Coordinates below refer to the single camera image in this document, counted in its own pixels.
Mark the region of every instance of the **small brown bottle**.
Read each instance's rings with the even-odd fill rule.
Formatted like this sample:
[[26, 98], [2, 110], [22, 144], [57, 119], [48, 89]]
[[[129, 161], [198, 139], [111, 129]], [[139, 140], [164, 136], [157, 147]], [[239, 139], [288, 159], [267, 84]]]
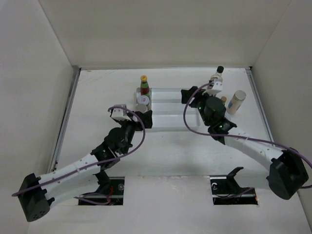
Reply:
[[148, 86], [147, 76], [141, 76], [141, 87], [140, 87], [141, 95], [146, 95], [149, 99], [151, 99], [150, 87]]

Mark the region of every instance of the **white wall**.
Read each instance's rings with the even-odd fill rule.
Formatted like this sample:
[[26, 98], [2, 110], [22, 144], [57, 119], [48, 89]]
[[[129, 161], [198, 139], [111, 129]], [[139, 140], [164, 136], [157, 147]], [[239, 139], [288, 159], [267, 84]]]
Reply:
[[0, 233], [28, 223], [17, 198], [29, 173], [48, 164], [72, 67], [37, 0], [0, 1]]
[[251, 66], [290, 0], [40, 0], [82, 67]]
[[[253, 67], [273, 137], [312, 160], [312, 1], [292, 0]], [[312, 224], [312, 189], [300, 190]]]

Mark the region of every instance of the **purple cable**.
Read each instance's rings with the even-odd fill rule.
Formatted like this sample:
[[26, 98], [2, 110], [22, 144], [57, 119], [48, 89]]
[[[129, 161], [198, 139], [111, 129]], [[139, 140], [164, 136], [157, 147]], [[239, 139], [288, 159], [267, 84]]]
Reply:
[[[200, 86], [198, 89], [195, 90], [195, 92], [191, 95], [190, 99], [187, 101], [186, 105], [185, 105], [185, 108], [184, 108], [184, 111], [183, 111], [183, 121], [184, 121], [184, 124], [185, 126], [187, 127], [188, 130], [190, 130], [191, 132], [193, 133], [196, 133], [196, 134], [199, 134], [199, 135], [202, 135], [202, 136], [210, 136], [210, 137], [235, 137], [235, 138], [240, 138], [240, 139], [246, 139], [246, 140], [251, 140], [251, 141], [257, 141], [257, 142], [263, 142], [263, 143], [268, 143], [268, 144], [273, 144], [275, 146], [278, 146], [279, 148], [283, 148], [283, 149], [286, 149], [290, 152], [292, 152], [293, 154], [295, 155], [298, 155], [302, 160], [304, 160], [308, 165], [309, 167], [312, 169], [312, 163], [306, 158], [304, 157], [302, 154], [300, 154], [299, 152], [297, 152], [296, 150], [293, 150], [292, 148], [290, 147], [287, 147], [283, 144], [280, 144], [280, 143], [276, 143], [276, 142], [272, 142], [272, 141], [269, 141], [269, 140], [261, 140], [261, 139], [257, 139], [257, 138], [251, 138], [251, 137], [246, 137], [246, 136], [240, 136], [240, 135], [230, 135], [230, 134], [209, 134], [209, 133], [200, 133], [200, 132], [197, 132], [193, 129], [190, 128], [190, 126], [187, 124], [186, 122], [186, 110], [188, 108], [188, 106], [190, 105], [191, 101], [192, 101], [192, 98], [195, 96], [195, 94], [197, 92], [199, 92], [203, 87], [206, 87], [206, 86], [209, 86], [210, 84], [204, 84], [202, 86]], [[309, 186], [302, 186], [301, 189], [309, 189], [309, 188], [312, 188], [312, 185], [309, 185]]]
[[87, 196], [87, 195], [104, 195], [104, 194], [100, 194], [100, 193], [87, 193], [87, 194], [84, 194], [83, 197], [75, 196], [74, 198], [76, 198], [78, 200], [81, 200], [81, 201], [89, 202], [89, 203], [94, 204], [94, 205], [99, 205], [99, 206], [105, 206], [105, 205], [107, 205], [107, 204], [109, 204], [111, 202], [111, 199], [107, 195], [105, 195], [106, 198], [107, 198], [107, 202], [104, 202], [104, 203], [85, 199], [84, 197]]
[[41, 186], [45, 186], [45, 185], [47, 185], [47, 184], [54, 183], [54, 182], [56, 182], [56, 181], [58, 181], [58, 180], [60, 180], [60, 179], [64, 179], [64, 178], [66, 178], [66, 177], [69, 177], [69, 176], [71, 176], [72, 174], [77, 173], [78, 171], [87, 169], [87, 168], [92, 167], [92, 166], [94, 166], [94, 165], [101, 165], [101, 164], [106, 163], [106, 162], [111, 162], [111, 161], [118, 160], [118, 159], [120, 159], [120, 158], [126, 157], [126, 156], [128, 156], [128, 155], [134, 153], [138, 148], [140, 148], [140, 146], [143, 144], [143, 142], [144, 142], [144, 140], [145, 140], [145, 127], [144, 127], [143, 121], [140, 119], [140, 117], [139, 117], [135, 112], [133, 112], [133, 111], [131, 111], [131, 110], [125, 108], [125, 107], [122, 107], [122, 106], [112, 106], [112, 107], [108, 108], [108, 111], [111, 111], [111, 110], [113, 110], [113, 109], [122, 109], [122, 110], [125, 110], [125, 111], [129, 112], [130, 114], [132, 114], [133, 116], [135, 116], [135, 117], [138, 119], [138, 121], [140, 122], [140, 124], [141, 124], [141, 126], [142, 126], [142, 130], [143, 130], [142, 140], [141, 140], [141, 142], [140, 142], [132, 151], [130, 151], [130, 152], [128, 152], [128, 153], [126, 153], [126, 154], [124, 154], [124, 155], [122, 155], [122, 156], [119, 156], [119, 157], [115, 157], [115, 158], [111, 158], [111, 159], [106, 159], [106, 160], [102, 160], [102, 161], [99, 161], [99, 162], [94, 162], [94, 163], [91, 163], [91, 164], [89, 164], [89, 165], [80, 167], [80, 168], [78, 168], [77, 170], [74, 170], [74, 171], [72, 171], [72, 172], [69, 172], [69, 173], [67, 173], [67, 174], [64, 174], [64, 175], [62, 175], [62, 176], [60, 176], [60, 177], [51, 179], [51, 180], [49, 180], [49, 181], [47, 181], [47, 182], [44, 182], [44, 183], [42, 183], [42, 184], [38, 184], [38, 185], [32, 186], [32, 187], [30, 187], [30, 188], [24, 189], [24, 190], [20, 190], [20, 191], [18, 191], [18, 192], [16, 192], [16, 193], [12, 194], [12, 196], [18, 196], [18, 195], [24, 194], [25, 192], [28, 192], [28, 191], [31, 191], [31, 190], [33, 190], [33, 189], [39, 188], [39, 187], [41, 187]]
[[245, 193], [248, 193], [249, 191], [253, 190], [254, 188], [248, 188], [246, 189], [245, 191], [241, 192], [240, 194], [236, 194], [236, 195], [233, 195], [233, 196], [225, 196], [225, 197], [222, 197], [221, 199], [229, 199], [229, 198], [235, 198], [235, 197], [240, 197], [242, 196], [243, 194]]

